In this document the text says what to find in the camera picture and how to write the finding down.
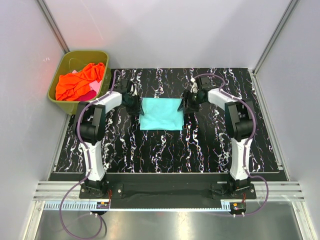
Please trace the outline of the turquoise t-shirt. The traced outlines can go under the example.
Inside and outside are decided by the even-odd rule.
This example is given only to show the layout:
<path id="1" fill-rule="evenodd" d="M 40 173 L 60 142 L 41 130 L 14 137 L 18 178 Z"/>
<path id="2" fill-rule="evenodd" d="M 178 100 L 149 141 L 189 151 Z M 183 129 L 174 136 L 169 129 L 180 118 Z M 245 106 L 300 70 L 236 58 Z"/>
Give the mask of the turquoise t-shirt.
<path id="1" fill-rule="evenodd" d="M 184 114 L 178 111 L 180 98 L 142 98 L 141 131 L 182 131 Z"/>

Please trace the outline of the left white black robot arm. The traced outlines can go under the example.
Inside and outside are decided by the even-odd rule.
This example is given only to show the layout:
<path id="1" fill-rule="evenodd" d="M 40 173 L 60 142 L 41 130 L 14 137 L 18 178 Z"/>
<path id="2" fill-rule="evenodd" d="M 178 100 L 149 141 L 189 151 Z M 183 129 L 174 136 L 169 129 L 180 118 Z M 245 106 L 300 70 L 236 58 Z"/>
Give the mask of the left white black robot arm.
<path id="1" fill-rule="evenodd" d="M 131 80 L 122 80 L 119 87 L 111 88 L 106 94 L 93 101 L 81 101 L 74 119 L 74 133 L 84 152 L 85 181 L 93 182 L 90 192 L 97 198 L 108 193 L 102 182 L 106 172 L 103 167 L 101 146 L 106 130 L 106 116 L 114 108 L 124 106 L 129 115 L 144 115 L 139 87 Z"/>

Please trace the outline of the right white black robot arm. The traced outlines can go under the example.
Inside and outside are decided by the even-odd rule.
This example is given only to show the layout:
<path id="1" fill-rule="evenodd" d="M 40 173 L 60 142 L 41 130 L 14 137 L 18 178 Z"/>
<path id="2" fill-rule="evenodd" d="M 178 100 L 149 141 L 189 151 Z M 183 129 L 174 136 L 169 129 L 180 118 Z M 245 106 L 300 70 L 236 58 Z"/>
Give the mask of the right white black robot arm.
<path id="1" fill-rule="evenodd" d="M 185 90 L 179 112 L 196 113 L 200 105 L 210 103 L 224 110 L 227 135 L 231 139 L 232 161 L 226 191 L 232 198 L 239 198 L 250 188 L 249 160 L 251 144 L 257 129 L 253 102 L 241 99 L 223 90 L 226 81 L 213 73 L 203 73 L 191 78 L 191 87 Z"/>

